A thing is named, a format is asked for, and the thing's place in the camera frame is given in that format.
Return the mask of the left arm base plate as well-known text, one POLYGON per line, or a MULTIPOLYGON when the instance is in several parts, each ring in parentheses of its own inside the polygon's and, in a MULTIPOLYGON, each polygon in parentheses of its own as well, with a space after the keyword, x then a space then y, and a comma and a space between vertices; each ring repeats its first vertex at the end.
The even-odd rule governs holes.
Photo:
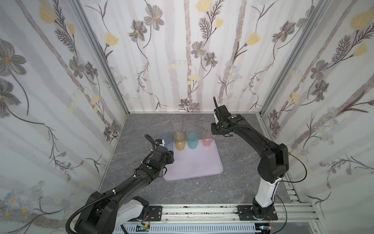
POLYGON ((162 206, 150 206, 148 208, 148 214, 146 215, 146 218, 144 221, 146 222, 160 222, 162 218, 162 206))

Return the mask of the blue plastic cup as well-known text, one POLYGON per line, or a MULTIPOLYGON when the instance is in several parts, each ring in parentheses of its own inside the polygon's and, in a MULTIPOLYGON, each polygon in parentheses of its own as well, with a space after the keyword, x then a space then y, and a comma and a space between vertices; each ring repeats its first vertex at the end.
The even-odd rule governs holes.
POLYGON ((171 134, 163 134, 160 138, 164 141, 164 146, 169 151, 173 151, 173 136, 171 134))

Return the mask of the pink plastic cup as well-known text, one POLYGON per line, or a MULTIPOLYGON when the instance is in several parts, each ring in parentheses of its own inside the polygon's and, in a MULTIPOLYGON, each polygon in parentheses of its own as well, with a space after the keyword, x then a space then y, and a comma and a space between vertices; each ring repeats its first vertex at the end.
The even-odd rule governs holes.
POLYGON ((202 143, 205 147, 209 147, 213 141, 213 135, 211 133, 204 134, 202 136, 202 143))

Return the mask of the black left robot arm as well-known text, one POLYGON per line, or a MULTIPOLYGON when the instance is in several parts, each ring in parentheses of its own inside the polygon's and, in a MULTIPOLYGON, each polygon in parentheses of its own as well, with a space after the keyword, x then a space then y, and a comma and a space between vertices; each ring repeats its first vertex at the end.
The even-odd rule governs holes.
POLYGON ((164 146, 157 146, 150 161, 141 164, 131 177, 104 193, 92 193, 86 204, 66 221, 68 234, 111 234, 115 230, 120 207, 133 194, 148 186, 163 172, 166 165, 174 163, 174 153, 164 146))

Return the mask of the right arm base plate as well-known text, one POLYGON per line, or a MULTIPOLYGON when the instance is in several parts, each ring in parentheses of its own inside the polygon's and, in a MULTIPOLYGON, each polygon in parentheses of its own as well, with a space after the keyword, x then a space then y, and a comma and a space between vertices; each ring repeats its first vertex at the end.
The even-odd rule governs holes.
POLYGON ((278 220, 274 205, 261 207, 260 205, 238 205, 237 214, 240 221, 275 221, 278 220))

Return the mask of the yellow plastic cup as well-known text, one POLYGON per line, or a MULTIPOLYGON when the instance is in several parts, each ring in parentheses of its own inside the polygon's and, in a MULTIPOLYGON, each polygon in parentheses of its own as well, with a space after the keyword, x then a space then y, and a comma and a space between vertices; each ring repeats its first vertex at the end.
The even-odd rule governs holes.
POLYGON ((178 151, 183 151, 185 148, 187 135, 184 131, 176 131, 173 134, 173 141, 178 151))

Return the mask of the teal dimpled plastic cup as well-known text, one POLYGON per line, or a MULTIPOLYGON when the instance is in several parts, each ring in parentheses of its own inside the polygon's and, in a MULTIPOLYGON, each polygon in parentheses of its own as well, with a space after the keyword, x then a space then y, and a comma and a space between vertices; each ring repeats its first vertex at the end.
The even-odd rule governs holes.
POLYGON ((187 134, 188 146, 190 149, 196 149, 200 136, 197 132, 189 132, 187 134))

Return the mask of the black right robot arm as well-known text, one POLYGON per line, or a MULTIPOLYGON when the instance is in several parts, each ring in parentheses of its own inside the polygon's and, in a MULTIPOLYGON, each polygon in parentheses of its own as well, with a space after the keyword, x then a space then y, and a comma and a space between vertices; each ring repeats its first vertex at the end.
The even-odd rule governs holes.
POLYGON ((276 144, 254 129, 240 114, 231 114, 225 105, 219 106, 213 99, 215 122, 211 124, 213 135, 241 137, 260 156, 258 174, 261 177, 258 192, 253 199, 251 212, 262 220, 274 213, 274 197, 278 184, 289 170, 289 154, 284 144, 276 144))

